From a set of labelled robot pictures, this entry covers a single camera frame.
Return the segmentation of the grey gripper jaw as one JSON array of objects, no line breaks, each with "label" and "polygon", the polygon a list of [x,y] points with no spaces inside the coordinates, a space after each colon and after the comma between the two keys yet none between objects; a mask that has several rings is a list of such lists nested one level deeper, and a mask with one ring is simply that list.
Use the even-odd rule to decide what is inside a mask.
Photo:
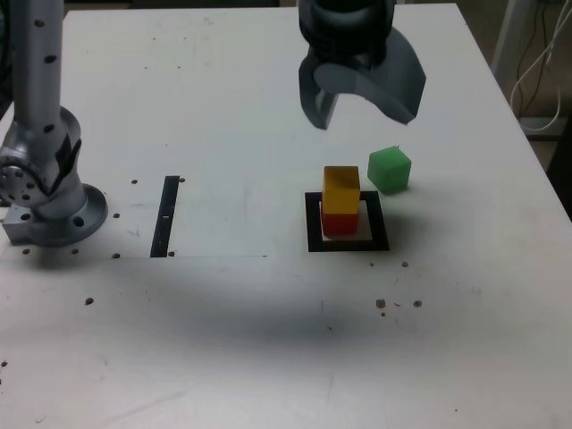
[{"label": "grey gripper jaw", "polygon": [[319,130],[327,130],[338,95],[325,92],[314,79],[314,71],[321,64],[314,55],[307,55],[299,66],[299,98],[302,110],[311,124]]},{"label": "grey gripper jaw", "polygon": [[402,124],[417,116],[426,76],[415,50],[392,29],[385,40],[385,57],[377,65],[324,63],[315,69],[315,83],[333,95],[351,94],[375,105]]}]

